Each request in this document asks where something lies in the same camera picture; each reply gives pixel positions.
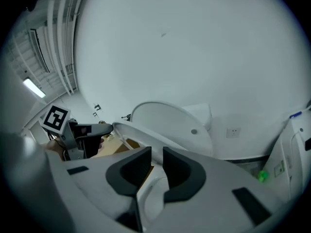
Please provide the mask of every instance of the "blue object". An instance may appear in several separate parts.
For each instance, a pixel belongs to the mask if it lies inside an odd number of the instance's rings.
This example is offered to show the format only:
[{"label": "blue object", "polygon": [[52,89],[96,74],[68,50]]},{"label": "blue object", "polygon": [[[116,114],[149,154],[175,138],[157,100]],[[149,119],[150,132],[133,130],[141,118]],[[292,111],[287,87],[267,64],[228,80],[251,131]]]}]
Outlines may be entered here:
[{"label": "blue object", "polygon": [[297,116],[299,116],[299,115],[301,115],[301,114],[302,114],[302,112],[299,111],[299,112],[297,112],[296,114],[291,115],[291,116],[290,116],[290,119],[293,118],[293,117],[297,117]]}]

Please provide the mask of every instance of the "green object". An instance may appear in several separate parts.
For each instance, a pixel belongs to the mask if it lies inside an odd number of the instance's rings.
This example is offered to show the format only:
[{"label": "green object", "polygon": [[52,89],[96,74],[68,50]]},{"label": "green object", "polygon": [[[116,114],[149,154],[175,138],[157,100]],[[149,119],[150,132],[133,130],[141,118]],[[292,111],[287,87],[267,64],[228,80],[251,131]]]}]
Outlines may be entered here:
[{"label": "green object", "polygon": [[258,174],[258,180],[260,182],[264,182],[266,179],[268,178],[268,173],[265,172],[265,171],[260,171],[259,174]]}]

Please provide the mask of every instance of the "fluorescent light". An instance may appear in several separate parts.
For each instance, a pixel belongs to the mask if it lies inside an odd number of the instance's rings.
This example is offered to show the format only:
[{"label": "fluorescent light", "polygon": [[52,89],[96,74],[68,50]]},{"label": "fluorescent light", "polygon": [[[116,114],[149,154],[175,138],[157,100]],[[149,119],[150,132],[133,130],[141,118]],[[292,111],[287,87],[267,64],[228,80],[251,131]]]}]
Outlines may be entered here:
[{"label": "fluorescent light", "polygon": [[44,98],[45,94],[42,92],[29,78],[24,80],[24,85],[36,93],[39,97]]}]

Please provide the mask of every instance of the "wall outlet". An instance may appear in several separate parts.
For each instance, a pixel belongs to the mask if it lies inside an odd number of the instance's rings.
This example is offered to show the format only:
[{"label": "wall outlet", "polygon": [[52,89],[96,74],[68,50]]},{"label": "wall outlet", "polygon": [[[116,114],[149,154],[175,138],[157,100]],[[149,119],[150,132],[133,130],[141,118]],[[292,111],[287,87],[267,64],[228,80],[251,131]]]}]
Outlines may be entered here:
[{"label": "wall outlet", "polygon": [[227,129],[227,138],[238,138],[240,136],[241,128]]}]

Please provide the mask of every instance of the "toilet lid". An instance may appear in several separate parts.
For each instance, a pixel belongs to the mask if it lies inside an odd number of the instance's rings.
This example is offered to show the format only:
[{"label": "toilet lid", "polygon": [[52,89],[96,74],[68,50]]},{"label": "toilet lid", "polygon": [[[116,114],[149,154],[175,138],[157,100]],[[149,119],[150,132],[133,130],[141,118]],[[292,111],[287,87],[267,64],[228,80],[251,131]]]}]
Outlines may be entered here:
[{"label": "toilet lid", "polygon": [[212,156],[212,141],[203,124],[183,108],[162,101],[136,106],[131,121],[183,146],[188,151]]},{"label": "toilet lid", "polygon": [[122,120],[114,122],[112,125],[114,133],[129,149],[133,148],[126,142],[127,139],[137,142],[141,147],[150,146],[152,159],[159,164],[163,164],[163,147],[186,150],[177,143],[139,124]]}]

